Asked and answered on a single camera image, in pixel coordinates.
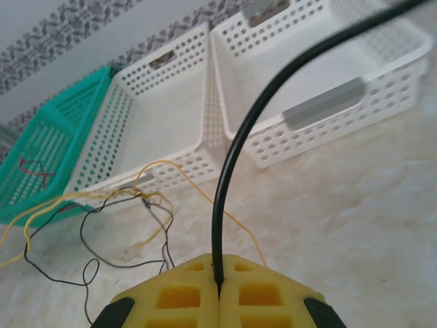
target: yellow wire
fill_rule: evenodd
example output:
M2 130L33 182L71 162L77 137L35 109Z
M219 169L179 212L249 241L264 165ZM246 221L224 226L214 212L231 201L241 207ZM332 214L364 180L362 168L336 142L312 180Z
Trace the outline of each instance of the yellow wire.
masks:
M157 191L157 192L154 192L154 193L151 193L151 194L144 194L142 191L140 191L137 188L135 188L135 191L139 192L141 194L141 197L143 197L143 198L149 198L149 197L151 197L153 195L158 195L160 197L160 201L164 200L166 203L168 203L168 205L170 205L170 207L171 207L171 211L174 212L173 204L162 193L159 193ZM111 194L107 195L107 196L100 196L100 195L92 195L92 193L111 193ZM109 198L114 197L116 195L119 195L120 193L128 193L128 194L131 194L131 195L136 195L130 189L120 189L120 190L116 190L116 191L94 191L94 192L71 193L71 194L67 194L67 195L64 195L64 196L53 198L52 200L49 200L49 201L47 201L47 202L45 202L43 204L35 206L34 208L31 208L30 210L27 210L27 211L21 213L19 216L15 217L9 223L8 227L6 228L6 230L5 230L4 234L3 234L2 239L0 240L0 246L3 244L4 240L6 239L8 233L9 233L11 227L12 227L12 225L17 220L19 220L21 217L23 217L23 216L25 216L25 215L27 215L29 213L32 213L35 210L43 207L44 205L47 205L47 204L55 202L51 206L48 206L48 207L46 207L46 208L44 208L42 210L39 210L38 212L32 214L30 216L30 218L28 218L28 220L26 221L26 224L25 224L25 227L24 227L24 234L25 234L25 238L26 238L26 241L27 241L27 251L30 251L30 249L31 249L31 239L30 239L30 235L29 235L29 226L30 226L30 224L37 217L39 217L39 216L49 212L50 210L54 209L56 206L58 206L64 200L67 200L67 199L69 199L71 197L88 197L88 198L91 198L91 199L104 199L104 200L106 200L106 199L109 199ZM159 230L157 232L155 232L153 236L155 237L158 233L159 233ZM9 265L9 264L11 264L13 262L16 262L16 261L20 260L23 256L24 256L24 252L19 254L19 255L17 255L17 256L15 256L12 259L6 261L6 262L4 262L4 263L1 263L0 264L0 269L6 267L7 265Z
M139 184L139 179L141 177L141 175L144 173L145 170L147 170L148 168L150 168L151 166L157 165L157 164L161 164L161 163L165 163L165 164L169 164L173 167L175 167L176 169L179 170L179 172L181 173L181 175L183 175L185 177L185 179L188 180L188 182L203 196L203 198L205 198L206 200L208 200L211 204L214 204L214 201L209 198L198 186L197 184L194 183L194 181L192 181L190 179L189 176L186 175L186 173L180 168L180 166L178 164L176 164L173 161L168 161L165 159L159 160L159 161L154 161L151 162L149 164L147 164L145 167L143 167L143 169L141 169L141 171L138 173L137 175L137 179L135 179L135 183L134 183L134 188L137 187L137 185ZM226 210L224 211L225 214L231 218L232 221L234 221L235 223L237 223L237 225L242 228L245 232L247 232L250 236L251 239L253 241L253 243L255 244L255 248L257 249L258 255L261 258L262 264L266 267L267 266L267 262L266 259L264 258L264 255L262 253L261 247L258 244L258 241L256 239L256 237L253 235L252 231L250 231L248 228L246 228L245 225L243 225L242 223L240 223L233 215L231 215L229 212L227 212Z
M154 195L158 195L159 197L160 197L160 200L162 200L162 199L164 199L164 201L166 201L166 203L168 203L170 206L171 206L171 211L172 212L174 212L174 209L173 209L173 204L167 199L167 198L165 198L164 197L164 195L162 195L161 193L159 193L159 192L154 192L154 193L150 193L150 194L144 194L142 191L140 191L138 188L137 188L137 185L139 184L139 179L140 179L140 177L141 177L141 175L142 175L142 173L144 173L144 171L145 170L147 170L148 168L150 168L151 166L154 166L154 165L157 165L157 164L161 164L161 163L166 163L166 164L169 164L169 165L171 165L171 166L173 166L173 167L175 167L180 173L181 173L181 175L183 175L183 177L185 177L185 179L187 179L189 182L190 182L190 184L197 190L197 192L199 192L206 200L208 200L209 202L211 202L212 204L214 203L191 179L190 179L190 177L189 176L187 176L186 175L186 173L180 168L180 166L178 165L178 164L176 164L176 163L174 163L173 161L168 161L168 160L159 160L159 161L154 161L154 162L151 162L150 164L148 164L148 165L146 165L145 167L143 167L143 169L138 173L138 175L137 175L137 178L135 179L135 184L134 184L134 187L132 188L132 189L134 189L136 192L140 192L141 193L141 197L144 197L144 198L149 198L149 197L152 197L152 196L154 196ZM109 195L94 195L95 193L98 193L98 194L108 194L108 193L110 193ZM52 205L50 205L50 206L48 206L48 207L46 207L46 208L44 208L44 209L42 209L42 210L39 210L38 212L36 212L36 213L34 213L34 214L32 214L31 216L30 216L30 218L28 218L28 220L27 220L27 222L26 222L26 224L25 224L25 227L24 227L24 235L25 235L25 238L26 238L26 241L27 241L27 251L30 251L30 249L31 249L31 239L30 239L30 235L29 235L29 226L31 225L31 223L37 218L37 217L39 217L39 216L41 216L41 215L43 215L43 214L45 214L45 213L47 213L47 212L49 212L50 210L52 210L52 209L54 209L56 206L58 206L61 202L63 202L64 200L68 200L68 199L70 199L70 198L73 198L73 197L88 197L88 198L91 198L91 199L104 199L104 200L106 200L106 199L109 199L109 198L111 198L111 197L114 197L114 196L116 196L116 195L119 195L119 194L121 194L121 193L129 193L129 194L131 194L131 195L136 195L134 192L132 192L132 190L131 189L120 189L120 190L116 190L116 191L90 191L90 192L78 192L78 193L69 193L69 194L66 194L66 195L63 195L63 196L59 196L59 197L56 197L56 198L53 198L53 199L51 199L51 200L49 200L49 201L47 201L47 202L44 202L44 203L42 203L42 204L40 204L40 205L38 205L38 206L35 206L35 207L33 207L33 208L31 208L31 209L29 209L29 210L26 210L25 212L23 212L23 213L21 213L20 215L18 215L17 217L15 217L10 223L9 223L9 225L7 226L7 228L6 228L6 230L5 230L5 232L4 232L4 234L3 234L3 237L1 238L1 240L0 240L0 246L2 246L2 244L4 243L4 241L5 241L5 239L6 239L6 237L7 237L7 235L9 234L9 231L10 231L10 229L12 228L12 226L20 219L20 218L22 218L22 217L24 217L25 215L28 215L28 214L30 214L30 213L32 213L32 212L35 212L36 210L38 210L38 209L40 209L40 208L42 208L43 206L46 206L46 205L48 205L48 204L51 204L51 203L53 203ZM258 244L258 241L257 241L257 239L256 239L256 237L253 235L253 233L252 233L252 231L250 231L248 228L246 228L246 226L245 225L243 225L242 223L240 223L233 215L231 215L229 212L227 212L226 210L224 211L225 212L225 214L229 217L229 218L231 218L231 220L232 221L234 221L240 228L242 228L245 232L247 232L249 235L250 235L250 237L251 237L251 239L252 239L252 241L253 241L253 243L255 244L255 248L256 248L256 250L257 250L257 252L258 252L258 254L259 254L259 257L261 258L261 261L262 261L262 263L263 263L263 265L266 267L267 266L267 263L266 263L266 259L264 258L264 255L263 255L263 253L262 253L262 250L261 250L261 247L259 246L259 244ZM164 226L166 226L168 223L169 223L169 221L170 221L170 216L167 218L167 220L166 220L166 222L164 223ZM148 244L153 238L155 238L156 237L156 235L158 235L158 233L161 231L161 227L159 228L159 229L157 229L156 231L155 231L155 233L153 233L153 235L151 235L146 241L144 241L144 242L142 242L142 243L139 243L138 245L137 245L137 247L141 247L141 246L144 246L144 245L146 245L146 244ZM16 256L16 257L14 257L14 258L12 258L11 260L8 260L7 262L4 262L4 263L2 263L2 264L0 264L0 269L2 269L3 267L6 267L7 265L9 265L9 264L11 264L11 263L13 263L13 262L16 262L17 260L20 260L22 257L24 256L24 253L22 253L22 254L20 254L20 255L18 255L18 256Z

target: wire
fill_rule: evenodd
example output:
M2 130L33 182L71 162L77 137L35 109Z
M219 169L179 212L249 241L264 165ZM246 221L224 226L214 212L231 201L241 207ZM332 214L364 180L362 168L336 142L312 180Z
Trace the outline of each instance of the wire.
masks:
M139 184L139 179L140 179L140 177L141 177L141 175L144 173L144 171L145 170L147 170L148 168L150 168L151 166L154 166L154 165L157 165L157 164L161 164L161 163L164 163L164 164L169 164L169 165L171 165L171 166L173 166L173 167L175 167L180 173L181 173L181 175L183 175L183 177L185 178L185 179L187 179L188 180L188 182L191 184L191 186L193 186L193 188L194 189L196 189L197 190L197 192L198 193L200 193L200 195L203 197L203 198L205 198L207 201L209 201L211 204L213 204L214 205L214 202L212 201L212 199L211 198L209 198L195 183L194 183L194 181L192 181L191 179L190 179L190 177L188 176L188 175L186 175L186 173L184 172L184 170L183 169L181 169L180 168L180 166L178 165L178 164L176 164L176 163L174 163L173 161L167 161L167 160L160 160L160 161L154 161L154 162L151 162L150 164L148 164L148 165L146 165L145 167L143 167L143 169L138 173L138 175L137 175L137 179L135 180L135 183L134 183L134 187L136 187L138 184ZM224 212L233 222L235 222L241 229L243 229L245 232L247 232L248 234L249 234L249 236L251 237L251 239L252 239L252 242L253 242L253 244L255 245L255 248L256 248L256 250L257 250L257 253L258 253L258 255L259 255L259 257L261 258L261 261L262 261L262 264L266 267L267 266L267 262L266 262L266 259L265 259L265 257L264 257L264 255L263 255L263 252L262 252L262 250L261 250L261 247L259 246L259 243L258 243L258 240L256 239L256 237L255 237L255 235L252 233L252 231L250 231L248 228L246 228L246 226L244 225L244 224L242 224L241 222L239 222L231 213L229 213L229 212L227 212L225 209L224 209L224 207L223 207L223 210L222 210L222 212Z
M168 240L169 240L169 236L168 236L168 234L169 234L169 229L170 229L170 227L171 227L171 225L173 224L173 221L174 221L173 213L172 213L170 210L167 210L165 207L163 207L163 206L161 206L161 205L153 204L153 203L151 203L151 202L148 202L147 200L142 200L142 201L143 201L145 207L147 207L147 209L149 210L149 213L151 214L151 216L153 216L153 218L156 220L156 222L158 222L158 224L160 225L160 227L161 227L161 228L163 229L163 231L164 231L164 234L165 234L165 243L164 243L164 245L163 245L163 258L165 258L165 255L164 255L164 248L165 248L165 249L167 250L167 255L168 255L168 257L169 257L169 260L170 260L171 266L174 268L174 267L175 267L175 264L173 263L173 260L171 259L171 256L170 256L170 251L169 251L169 242L168 242ZM156 216L156 214L152 211L152 209L151 209L152 206L156 206L156 207L160 208L161 210L166 211L167 214L170 216L171 220L170 220L169 226L168 226L167 228L166 228L166 227L164 226L164 224L160 221L160 219Z
M212 266L214 270L214 280L218 288L218 296L220 296L221 286L225 280L223 272L223 212L225 210L225 201L229 183L232 177L232 172L236 165L241 149L249 136L253 126L255 125L261 112L264 110L270 99L277 93L279 88L298 70L315 58L323 55L325 52L339 46L340 44L355 38L362 33L369 31L377 26L380 26L415 7L424 4L430 0L404 0L393 7L378 12L365 20L359 21L350 27L337 32L331 37L317 43L310 49L301 53L297 58L293 59L286 67L279 72L271 82L266 86L263 92L258 96L251 110L243 120L238 132L232 141L231 148L227 153L225 163L218 179L216 195L214 199L214 208L212 211Z
M171 210L174 212L174 208L173 208L173 204L161 193L159 193L158 191L154 192L154 193L150 193L150 194L144 194L142 191L140 191L139 189L133 189L131 187L126 187L126 188L121 188L118 189L116 191L99 191L98 193L103 193L103 194L108 194L108 195L94 195L94 193L92 192L79 192L79 193L71 193L68 195L64 195L64 196L60 196L60 197L56 197L53 198L52 200L49 200L45 203L42 203L38 206L35 206L34 208L31 208L29 210L26 210L25 212L21 213L20 215L18 215L17 217L15 217L7 226L2 239L0 240L0 246L4 243L6 237L8 236L10 229L12 228L12 226L15 224L16 221L18 221L21 217L24 217L25 215L28 215L30 213L32 213L33 211L40 209L44 206L46 206L47 204L52 203L50 206L43 208L42 210L39 210L38 212L32 214L30 216L30 218L28 218L25 227L24 227L24 235L26 238L26 242L27 242L27 247L28 247L28 251L31 249L31 240L30 240L30 236L29 236L29 226L32 223L32 221L34 219L36 219L37 217L39 217L40 215L43 215L51 210L53 210L54 208L56 208L58 205L60 205L64 200L67 200L68 198L71 197L89 197L91 199L104 199L107 200L111 197L115 197L116 195L119 195L121 193L127 193L127 194L131 194L131 195L136 195L136 193L140 192L141 196L144 198L149 198L152 197L154 195L159 196L161 199L163 199L164 201L166 201L166 203L168 203L171 207ZM149 241L152 240L156 235L158 234L158 232L155 232L154 235L152 235L151 238L149 238ZM22 257L24 256L24 253L21 253L17 256L15 256L14 258L1 263L0 264L0 269L6 267L7 265L16 262L18 260L20 260Z
M106 199L106 200L104 201L103 205L102 205L100 208L96 208L96 209L93 209L93 210L87 210L84 206L80 206L83 210L87 211L87 214L84 216L83 222L82 222L82 224L81 224L81 229L80 229L81 240L82 240L82 242L84 243L84 245L86 246L86 248L87 248L87 249L88 249L88 250L89 250L93 255L95 255L95 258L92 258L90 261L88 261L87 264L85 265L85 267L83 268L83 271L82 271L82 280L83 280L83 283L78 283L78 282L69 282L69 281L62 280L62 279L55 279L55 278L52 278L50 275L48 275L46 272L44 272L44 271L43 271L43 270L42 270L42 269L41 269L41 268L40 268L40 267L39 267L35 262L33 262L32 260L29 259L29 257L27 256L27 252L28 252L28 249L27 249L27 243L26 243L26 245L25 245L25 250L24 250L24 257L25 257L25 260L26 260L29 264L31 264L35 269L37 269L41 274L43 274L43 276L45 276L47 279L49 279L49 280L52 281L52 282L58 282L58 283L61 283L61 284L68 284L68 285L73 285L73 286L85 287L85 292L86 292L86 293L85 293L84 311L85 311L85 316L86 316L88 322L90 323L90 325L92 325L92 321L91 321L91 319L90 319L90 317L89 317L88 309L87 309L87 303L88 303L88 300L89 300L89 285L94 281L94 279L95 279L96 276L97 276L98 270L99 270L99 268L100 268L100 261L106 263L107 265L109 265L109 266L111 266L111 267L115 267L115 268L119 268L119 269L131 269L131 268L134 268L134 267L140 267L140 266L143 266L143 265L145 265L145 264L150 264L150 263L155 263L155 262L162 262L163 264L162 264L162 266L161 266L161 268L160 268L159 273L162 272L162 269L163 269L163 267L164 267L164 264L167 263L165 257L163 256L163 259L162 259L162 260L146 261L146 262L142 262L142 263L140 263L140 264L136 264L136 265L134 265L134 266L121 266L121 265L118 265L118 264L113 264L113 263L110 263L109 261L106 261L105 259L101 258L100 256L98 256L98 255L96 254L96 252L92 251L92 250L89 248L89 246L86 244L85 240L83 239L83 224L84 224L86 218L87 218L90 214L99 213L100 211L103 210L103 208L105 208L105 207L107 207L107 206L112 206L112 205L115 205L115 204L118 204L118 203L121 203L121 202L127 202L127 201L133 200L133 199L138 198L138 197L141 197L141 194L138 194L138 195L133 196L133 197L131 197L131 198L127 198L127 199L125 199L125 200L118 200L118 201L112 202L112 203L110 203L110 204L107 204L108 199ZM166 212L168 212L168 213L171 215L171 223L173 222L173 213L172 213L169 209L167 209L167 208L165 208L165 207L163 207L163 206L161 206L161 205L157 205L157 204L153 204L153 203L148 203L148 204L149 204L149 207L146 206L146 208L147 208L149 211L150 211L150 206L157 206L157 207L159 207L159 208L165 210ZM40 227L39 227L39 228L38 228L34 233L32 233L32 235L31 235L30 237L33 238L33 237L34 237L34 236L35 236L35 235L36 235L36 234L37 234L37 233L38 233L38 232L39 232L43 227L47 226L47 225L48 225L48 224L49 224L49 223L50 223L50 222L55 218L55 216L56 216L58 213L61 212L62 209L67 208L67 207L69 207L69 206L71 206L71 204L66 204L65 206L63 206L62 208L60 208L59 210L57 210L55 213L53 213L53 215L50 217L50 219L48 219L44 224L42 224L42 225L41 225L41 226L40 226ZM152 216L155 218L155 220L157 220L158 222L160 222L159 218L158 218L154 213L152 213ZM171 261L172 266L174 267L174 263L173 263L173 260L171 259L171 255L170 255L169 248L168 248L168 244L169 244L169 239L168 239L168 230L169 230L169 228L170 228L170 226L171 226L171 223L169 224L169 226L167 227L167 229L165 229L165 243L164 243L163 249L164 249L164 247L167 248L167 255L168 255L168 257L169 257L169 259L170 259L170 261ZM90 264L93 263L93 262L96 263L96 269L95 269L95 271L94 271L94 273L93 273L91 279L87 281L85 275L86 275L86 272L87 272L88 267L89 267Z
M80 228L80 230L79 230L79 234L80 234L80 237L81 237L81 241L82 241L82 243L84 244L84 246L88 249L88 251L91 253L91 254L93 254L95 257L97 257L100 261L102 261L103 263L105 263L105 264L107 264L107 265L109 265L110 267L113 267L113 268L118 268L118 269L133 269L133 268L137 268L137 267L141 267L141 266L143 266L144 264L149 264L149 263L161 263L162 261L161 260L153 260L153 261L147 261L147 262L143 262L143 263L139 263L139 264L134 264L134 265L118 265L118 264L113 264L113 263L111 263L111 262L109 262L108 260L105 260L102 256L100 256L100 255L98 255L97 253L96 253L96 251L94 251L89 245L88 245L88 242L85 240L85 238L83 237L83 227L85 226L85 222L86 222L86 220L87 220L87 218L89 217L89 215L90 214L92 214L93 213L93 211L89 211L84 217L83 217L83 220L82 220L82 224L81 224L81 228Z
M24 164L33 164L33 163L37 163L40 167L40 172L33 172L29 169L26 169L23 167ZM49 176L56 176L56 174L54 173L47 173L44 170L44 167L42 166L42 162L41 161L27 161L25 160L23 157L20 158L20 164L18 165L20 167L20 171L25 173L25 174L29 174L31 176L42 176L42 188L45 189L46 188L46 179Z
M88 192L77 192L77 193L69 193L63 196L59 196L56 198L53 198L47 202L44 202L38 206L35 206L29 210L26 210L25 212L21 213L20 215L18 215L17 217L15 217L13 220L11 220L11 222L8 224L3 237L0 240L0 246L2 246L2 244L4 243L6 237L8 236L10 229L12 228L12 226L22 217L26 216L26 215L30 215L30 218L28 218L28 220L26 221L25 227L24 227L24 235L26 238L26 242L28 244L28 250L31 249L31 240L30 240L30 236L29 236L29 227L31 225L31 223L39 216L53 210L54 208L56 208L58 205L60 205L62 202L69 200L70 198L74 198L74 197L88 197L91 199L100 199L100 200L106 200L110 197L115 197L116 195L119 195L120 193L127 193L127 194L131 194L131 195L135 195L136 192L141 192L138 188L137 185L139 183L139 179L141 177L141 175L144 173L144 171L152 166L155 166L157 164L161 164L161 163L166 163L169 164L173 167L175 167L180 173L181 175L183 175L183 177L185 177L185 179L187 179L190 184L197 190L197 192L199 192L207 201L211 202L213 204L213 201L211 198L209 198L192 180L189 176L186 175L186 173L180 168L180 166L176 163L174 163L173 161L168 161L168 160L159 160L159 161L154 161L150 164L147 164L145 167L143 167L143 169L137 174L137 178L135 180L135 184L134 187L127 187L124 189L119 189L116 191L88 191ZM168 203L171 207L171 211L174 212L174 208L173 208L173 204L171 204L170 201L168 201L161 193L159 192L154 192L154 193L150 193L150 194L145 194L142 193L142 197L143 198L151 198L153 196L159 196L161 199L163 199L164 201L166 201L166 203ZM256 237L253 235L252 231L250 231L248 228L246 228L245 225L243 225L242 223L240 223L233 215L231 215L229 212L225 211L226 215L231 218L232 221L234 221L240 228L242 228L245 232L247 232L249 234L249 236L251 237L253 244L255 245L255 248L259 254L259 257L261 258L261 261L263 263L264 266L267 266L266 263L266 259L262 253L261 247L259 246L259 243L256 239ZM170 217L167 218L166 222L164 223L164 225L166 226L168 223L170 222ZM142 243L137 244L137 247L142 247L146 244L148 244L153 238L155 238L159 232L161 231L161 229L157 229L147 240L145 240ZM6 267L7 265L16 262L18 260L20 260L23 257L23 253L19 254L17 256L15 256L14 258L1 263L0 264L0 269Z

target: red wire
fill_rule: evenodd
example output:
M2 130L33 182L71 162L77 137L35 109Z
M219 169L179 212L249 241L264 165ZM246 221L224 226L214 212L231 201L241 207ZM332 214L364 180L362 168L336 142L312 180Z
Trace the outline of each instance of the red wire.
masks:
M33 172L33 171L30 171L30 170L28 170L28 169L23 167L24 164L32 164L32 163L38 163L38 165L40 166L40 171L41 172ZM43 168L42 164L41 164L41 161L26 161L23 157L21 157L20 158L20 165L19 166L20 166L20 171L25 173L25 174L29 174L31 176L42 176L42 179L43 179L42 180L42 188L43 189L46 188L46 179L47 179L47 177L55 176L56 175L54 173L46 173L44 171L44 168Z

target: black rubber part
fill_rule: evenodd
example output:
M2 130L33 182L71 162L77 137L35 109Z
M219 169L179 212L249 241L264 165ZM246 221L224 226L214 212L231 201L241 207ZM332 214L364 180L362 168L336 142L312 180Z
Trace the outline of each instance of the black rubber part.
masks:
M308 298L303 301L317 328L346 328L334 309L317 299Z
M104 307L91 328L122 328L135 301L124 297Z

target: yellow robot part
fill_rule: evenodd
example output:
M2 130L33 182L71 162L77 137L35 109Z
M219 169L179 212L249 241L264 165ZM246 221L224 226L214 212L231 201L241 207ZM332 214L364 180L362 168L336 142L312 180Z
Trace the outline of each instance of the yellow robot part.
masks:
M117 295L91 327L345 327L312 289L238 256L223 262L220 300L206 254Z

